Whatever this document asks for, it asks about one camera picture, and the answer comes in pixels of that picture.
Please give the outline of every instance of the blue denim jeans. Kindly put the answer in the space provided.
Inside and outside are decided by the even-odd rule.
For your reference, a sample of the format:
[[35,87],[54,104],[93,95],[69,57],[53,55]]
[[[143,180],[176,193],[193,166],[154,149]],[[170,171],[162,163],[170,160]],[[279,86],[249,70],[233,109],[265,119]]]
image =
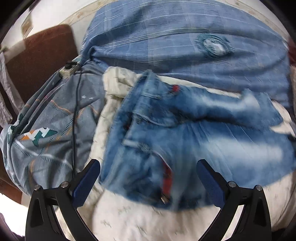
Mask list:
[[[196,174],[206,159],[227,181],[265,186],[295,169],[287,135],[269,127],[282,118],[269,96],[240,98],[163,83],[146,71],[111,126],[100,183],[124,197],[172,210],[210,204]],[[169,202],[161,201],[163,162],[171,170]]]

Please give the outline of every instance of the black cable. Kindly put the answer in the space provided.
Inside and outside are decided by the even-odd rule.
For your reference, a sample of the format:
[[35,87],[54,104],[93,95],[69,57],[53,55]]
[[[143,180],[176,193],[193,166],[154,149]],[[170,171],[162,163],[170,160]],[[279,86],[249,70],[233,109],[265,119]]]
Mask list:
[[81,70],[81,66],[79,66],[80,69],[80,74],[79,74],[79,79],[78,79],[78,84],[76,86],[76,104],[75,104],[75,108],[74,108],[74,112],[73,112],[73,120],[72,120],[72,175],[73,178],[75,177],[76,174],[76,168],[75,168],[75,158],[76,158],[76,145],[75,145],[75,119],[76,119],[76,112],[77,112],[77,108],[78,108],[78,89],[79,89],[79,85],[80,85],[80,80],[81,80],[81,74],[82,74],[82,70]]

